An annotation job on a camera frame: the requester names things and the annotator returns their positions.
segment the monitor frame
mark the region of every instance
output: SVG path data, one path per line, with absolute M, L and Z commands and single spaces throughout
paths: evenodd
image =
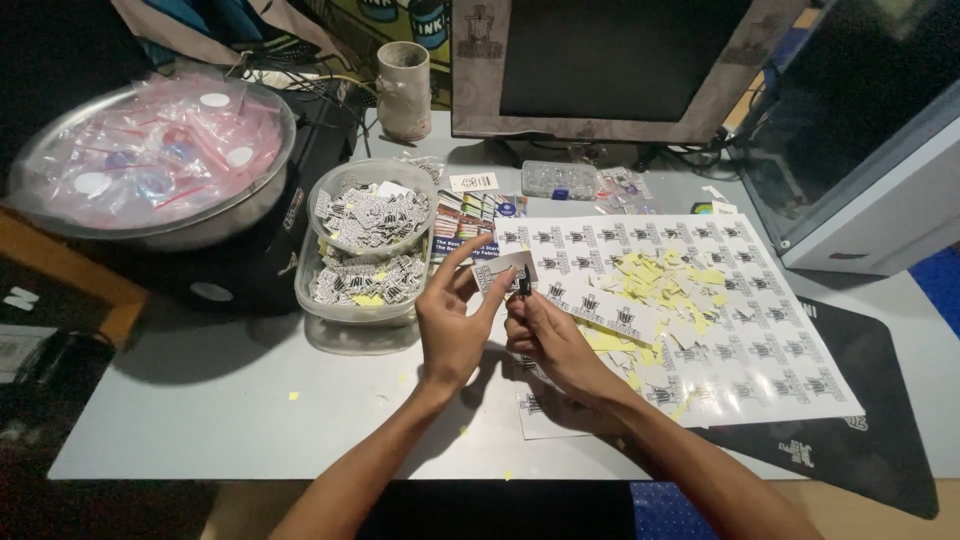
M 806 5 L 807 0 L 754 0 L 680 121 L 642 122 L 500 115 L 512 0 L 453 0 L 450 24 L 452 135 L 707 143 L 750 88 L 756 74 Z

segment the hand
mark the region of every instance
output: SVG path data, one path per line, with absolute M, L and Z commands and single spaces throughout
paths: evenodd
M 483 305 L 467 317 L 467 301 L 477 292 L 477 284 L 469 266 L 457 266 L 473 250 L 491 242 L 493 235 L 484 233 L 453 250 L 415 302 L 423 343 L 423 381 L 427 384 L 455 392 L 467 384 L 480 365 L 493 317 L 514 282 L 516 270 L 501 272 L 491 283 Z
M 600 361 L 573 318 L 533 291 L 507 302 L 507 350 L 531 357 L 567 395 L 600 408 L 634 391 Z

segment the sticker sheet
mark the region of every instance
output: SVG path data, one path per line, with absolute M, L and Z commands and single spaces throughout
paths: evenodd
M 682 426 L 863 414 L 742 214 L 498 219 L 496 233 L 501 255 L 531 252 L 538 291 L 608 367 Z M 527 439 L 612 428 L 529 358 L 516 393 Z

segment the blue polka dot cloth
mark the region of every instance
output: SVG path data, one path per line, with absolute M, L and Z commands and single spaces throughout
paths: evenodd
M 717 535 L 673 482 L 630 482 L 636 540 L 713 540 Z

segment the blue fabric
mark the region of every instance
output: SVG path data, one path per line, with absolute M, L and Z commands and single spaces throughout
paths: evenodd
M 636 540 L 715 539 L 700 512 L 673 482 L 630 482 Z
M 960 335 L 960 254 L 946 248 L 914 264 L 910 275 L 953 333 Z

